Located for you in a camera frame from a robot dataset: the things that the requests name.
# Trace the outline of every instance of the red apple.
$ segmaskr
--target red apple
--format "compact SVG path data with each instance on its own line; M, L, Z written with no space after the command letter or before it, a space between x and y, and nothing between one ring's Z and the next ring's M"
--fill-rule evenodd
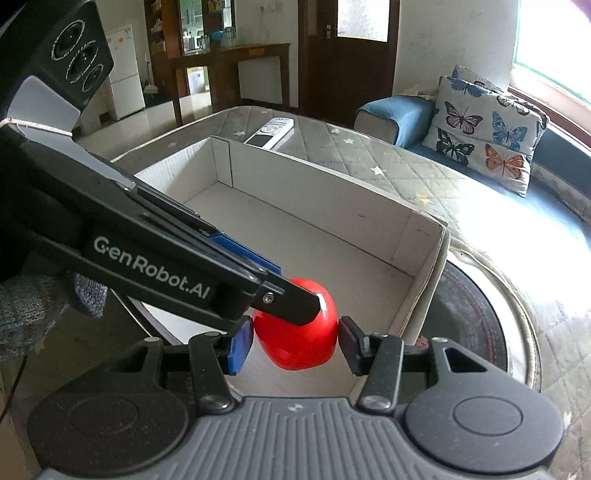
M291 281L318 295L320 313L313 322L298 327L257 311L255 331L263 350L278 367L285 370L317 367L330 360L335 352L339 325L335 303L328 291L316 282L301 278Z

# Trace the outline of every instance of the quilted tablecloth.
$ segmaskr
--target quilted tablecloth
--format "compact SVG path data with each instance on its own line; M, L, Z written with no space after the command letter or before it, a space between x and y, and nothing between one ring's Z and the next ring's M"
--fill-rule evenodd
M542 394L563 412L566 436L552 473L559 480L591 480L590 226L555 200L528 209L380 140L257 107L219 112L138 147L118 162L136 173L211 135L246 140L274 116L296 122L276 150L366 181L447 222L456 245L504 279L527 312L522 329L535 332L530 384L539 387L541 382Z

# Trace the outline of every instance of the logo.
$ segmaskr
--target logo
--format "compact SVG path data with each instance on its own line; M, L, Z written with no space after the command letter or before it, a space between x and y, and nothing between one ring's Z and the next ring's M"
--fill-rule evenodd
M145 275L148 278L155 279L172 288L177 288L188 295L197 296L205 300L212 291L210 286L202 282L191 282L186 275L174 274L172 268L165 267L159 264L160 262L151 263L150 260L140 254L132 254L120 247L111 244L109 238L104 235L99 235L95 238L93 247L96 253L104 255L123 267L126 267L130 272Z

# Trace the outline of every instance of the camera lens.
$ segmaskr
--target camera lens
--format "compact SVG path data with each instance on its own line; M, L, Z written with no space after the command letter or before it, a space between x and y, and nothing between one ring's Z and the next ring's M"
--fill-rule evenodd
M82 37L84 26L82 20L76 20L64 28L53 44L51 56L54 60L61 60L72 51Z
M87 43L70 63L70 67L66 73L66 79L71 83L80 80L80 77L84 75L84 72L88 70L90 64L94 61L98 51L99 47L94 40Z
M98 83L99 79L100 79L100 75L103 73L103 65L97 65L96 67L94 67L90 73L88 74L88 77L86 77L86 80L84 81L84 84L82 85L82 91L83 92L88 92L88 90L90 90L92 87L95 87L96 84Z

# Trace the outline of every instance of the brown wooden door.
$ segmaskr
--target brown wooden door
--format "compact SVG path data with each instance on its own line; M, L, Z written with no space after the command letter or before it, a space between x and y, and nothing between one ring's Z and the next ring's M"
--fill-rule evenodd
M400 0L300 2L300 105L352 127L360 106L392 95Z

